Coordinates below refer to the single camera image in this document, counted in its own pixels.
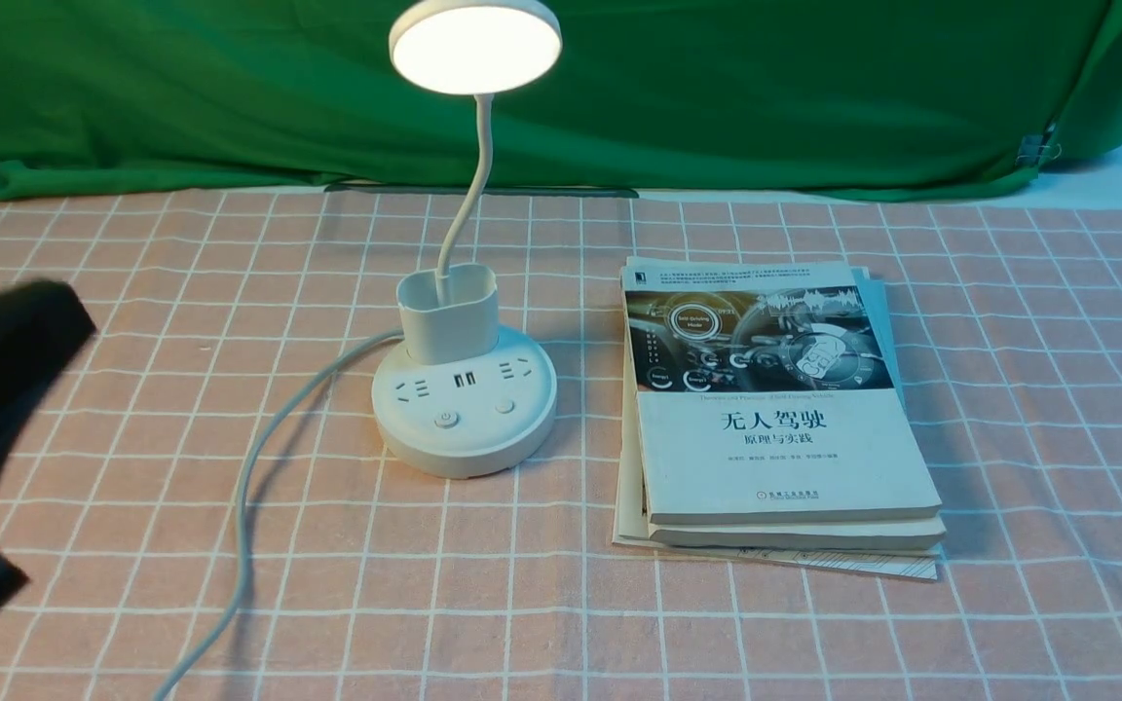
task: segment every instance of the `desk lamp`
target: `desk lamp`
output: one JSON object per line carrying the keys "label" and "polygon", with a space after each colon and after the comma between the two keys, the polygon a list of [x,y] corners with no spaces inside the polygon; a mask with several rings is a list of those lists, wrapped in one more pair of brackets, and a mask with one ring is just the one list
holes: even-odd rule
{"label": "desk lamp", "polygon": [[491,268],[449,259],[491,170],[493,96],[552,67],[560,26],[537,0],[423,0],[393,24],[387,47],[414,85],[476,99],[479,165],[435,269],[396,286],[404,342],[375,372],[375,422],[388,450],[426,473],[495,473],[548,439],[557,369],[539,343],[499,323]]}

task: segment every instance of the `power cord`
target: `power cord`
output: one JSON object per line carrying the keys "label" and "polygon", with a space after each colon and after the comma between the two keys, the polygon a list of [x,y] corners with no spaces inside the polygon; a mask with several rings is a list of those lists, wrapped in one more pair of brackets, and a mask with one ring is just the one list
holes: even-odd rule
{"label": "power cord", "polygon": [[223,615],[219,617],[219,620],[214,624],[213,629],[202,638],[202,642],[193,647],[188,655],[184,656],[180,664],[175,665],[167,679],[158,686],[158,691],[155,692],[155,698],[153,701],[166,701],[166,698],[173,692],[175,684],[180,683],[180,680],[184,679],[184,675],[188,673],[188,670],[196,664],[197,661],[205,655],[206,652],[214,645],[215,639],[228,629],[228,624],[231,624],[232,617],[236,616],[237,609],[240,608],[240,599],[245,598],[246,589],[249,587],[250,578],[254,577],[254,553],[250,553],[249,537],[247,535],[247,524],[246,524],[246,510],[249,494],[249,477],[254,474],[255,463],[258,462],[258,455],[263,452],[263,445],[266,445],[267,440],[270,439],[273,433],[276,433],[276,428],[279,427],[280,423],[292,414],[294,409],[303,403],[309,395],[312,394],[319,386],[323,385],[324,381],[329,380],[335,373],[342,371],[342,369],[352,360],[358,359],[360,356],[366,354],[371,348],[385,343],[387,341],[399,341],[402,338],[402,331],[399,329],[394,329],[394,331],[388,331],[387,333],[379,333],[379,335],[374,335],[361,343],[350,348],[340,354],[338,359],[334,360],[329,367],[321,369],[315,373],[311,381],[307,381],[306,386],[302,388],[296,395],[293,396],[284,407],[276,413],[274,417],[270,418],[270,423],[267,427],[264,427],[263,433],[258,434],[258,440],[255,440],[254,446],[250,446],[249,454],[246,455],[246,461],[240,465],[240,476],[237,478],[234,505],[236,505],[236,534],[237,534],[237,585],[232,590],[232,599],[228,602],[228,607],[223,609]]}

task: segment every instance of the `lamp head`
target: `lamp head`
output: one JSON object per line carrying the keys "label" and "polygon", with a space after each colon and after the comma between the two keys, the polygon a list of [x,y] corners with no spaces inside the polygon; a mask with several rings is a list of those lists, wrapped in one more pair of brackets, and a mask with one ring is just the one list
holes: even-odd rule
{"label": "lamp head", "polygon": [[561,55],[561,26],[539,0],[423,0],[393,24],[387,49],[419,87],[493,94],[546,74]]}

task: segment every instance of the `flexible gooseneck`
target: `flexible gooseneck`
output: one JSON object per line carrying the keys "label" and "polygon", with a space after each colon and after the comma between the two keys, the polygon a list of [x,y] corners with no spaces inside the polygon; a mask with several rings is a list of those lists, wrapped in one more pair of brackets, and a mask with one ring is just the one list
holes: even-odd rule
{"label": "flexible gooseneck", "polygon": [[453,219],[453,224],[449,225],[444,245],[440,246],[440,258],[435,262],[435,296],[441,306],[449,306],[453,298],[449,289],[449,259],[453,257],[453,245],[461,234],[462,227],[467,224],[470,212],[476,207],[476,203],[479,203],[479,195],[487,185],[487,174],[491,172],[491,98],[490,94],[476,94],[479,166],[476,168],[476,178],[470,183],[467,199],[461,201],[461,207],[458,209],[458,216]]}

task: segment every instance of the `book title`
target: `book title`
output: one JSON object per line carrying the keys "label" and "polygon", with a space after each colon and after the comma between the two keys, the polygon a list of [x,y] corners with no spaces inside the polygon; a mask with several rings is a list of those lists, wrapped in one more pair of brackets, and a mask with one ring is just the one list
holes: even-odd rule
{"label": "book title", "polygon": [[753,412],[751,417],[743,412],[727,412],[721,414],[721,418],[726,423],[721,431],[741,433],[745,445],[815,443],[810,432],[829,427],[825,423],[825,414],[818,409],[773,412],[769,417],[761,412]]}

